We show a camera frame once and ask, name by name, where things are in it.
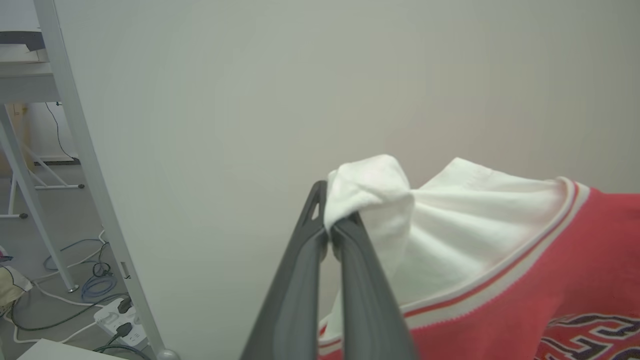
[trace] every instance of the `gray floor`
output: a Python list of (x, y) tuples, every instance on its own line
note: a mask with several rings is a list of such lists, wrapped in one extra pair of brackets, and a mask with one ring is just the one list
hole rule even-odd
[[(80, 165), (63, 165), (52, 168), (69, 184), (85, 183)], [(42, 168), (36, 167), (36, 174), (45, 182), (54, 184), (52, 177)], [(0, 213), (6, 213), (9, 185), (9, 179), (0, 178)], [(50, 233), (57, 237), (60, 247), (86, 238), (97, 238), (102, 226), (88, 186), (82, 190), (40, 190), (38, 194), (44, 207), (45, 216), (51, 225)], [(15, 211), (29, 213), (21, 194), (16, 199)], [(42, 267), (42, 262), (49, 253), (40, 240), (31, 217), (24, 220), (0, 219), (0, 245), (7, 250), (9, 255), (14, 257), (9, 263), (5, 263), (6, 265), (11, 265), (30, 279), (47, 274)], [(97, 241), (84, 241), (77, 246), (69, 248), (63, 254), (68, 263), (71, 264), (82, 260), (88, 254), (97, 250), (99, 246), (100, 243)], [(102, 260), (112, 266), (118, 279), (118, 285), (110, 293), (126, 292), (122, 277), (118, 267), (115, 266), (116, 262), (108, 246), (104, 251)], [(83, 264), (70, 269), (78, 285), (82, 286), (91, 277), (91, 267), (91, 264)], [(42, 282), (41, 287), (66, 299), (82, 302), (80, 291), (72, 294), (66, 293), (64, 284), (59, 276), (54, 276), (51, 280)], [(33, 288), (20, 300), (16, 308), (15, 317), (23, 326), (40, 327), (62, 320), (80, 310), (82, 310), (80, 306), (52, 299)], [(20, 340), (47, 338), (53, 341), (60, 341), (93, 322), (93, 314), (96, 311), (97, 309), (91, 309), (77, 318), (52, 329), (34, 332), (20, 331), (18, 338)], [(4, 320), (0, 320), (0, 340), (2, 341), (2, 350), (6, 360), (17, 359), (32, 346), (32, 344), (14, 343), (13, 325)], [(104, 345), (108, 340), (109, 336), (102, 329), (94, 326), (77, 335), (67, 344), (94, 349)], [(139, 357), (126, 351), (108, 350), (107, 353), (125, 359), (139, 359)], [(150, 347), (147, 347), (144, 353), (152, 359), (154, 358)]]

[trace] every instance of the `red fabric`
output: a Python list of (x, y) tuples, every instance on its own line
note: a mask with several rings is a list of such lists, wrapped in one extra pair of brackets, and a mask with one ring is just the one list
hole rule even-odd
[(640, 195), (592, 190), (504, 293), (412, 334), (420, 358), (429, 360), (640, 359)]

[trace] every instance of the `striped trim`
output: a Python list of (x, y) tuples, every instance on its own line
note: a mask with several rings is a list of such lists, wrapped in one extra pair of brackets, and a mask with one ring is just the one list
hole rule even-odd
[[(541, 234), (524, 244), (491, 272), (472, 283), (464, 284), (460, 289), (440, 297), (401, 306), (409, 328), (425, 327), (468, 314), (505, 292), (515, 281), (525, 275), (549, 245), (571, 223), (589, 197), (587, 186), (564, 177), (560, 177), (559, 180), (566, 185), (566, 201), (562, 210)], [(324, 334), (325, 327), (326, 322), (320, 331), (321, 335)], [(340, 349), (341, 341), (341, 337), (320, 339), (320, 354), (326, 355)]]

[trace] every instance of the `white power strip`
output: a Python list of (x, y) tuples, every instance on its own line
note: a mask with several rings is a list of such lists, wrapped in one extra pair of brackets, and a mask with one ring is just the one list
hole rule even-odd
[(136, 315), (136, 309), (131, 306), (126, 313), (120, 314), (120, 312), (118, 312), (118, 305), (120, 305), (121, 302), (122, 299), (116, 299), (110, 302), (109, 305), (106, 305), (93, 314), (93, 319), (109, 336), (114, 336), (120, 325), (130, 322), (131, 325), (133, 325), (131, 332), (123, 338), (118, 338), (117, 342), (142, 350), (147, 346), (148, 341), (140, 319)]

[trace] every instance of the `white fabric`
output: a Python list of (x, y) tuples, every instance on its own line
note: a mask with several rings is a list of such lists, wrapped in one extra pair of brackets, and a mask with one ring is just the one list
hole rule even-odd
[[(456, 158), (416, 190), (388, 155), (328, 177), (324, 225), (359, 211), (400, 305), (473, 284), (557, 218), (562, 180), (523, 179)], [(342, 294), (324, 339), (342, 333)]]

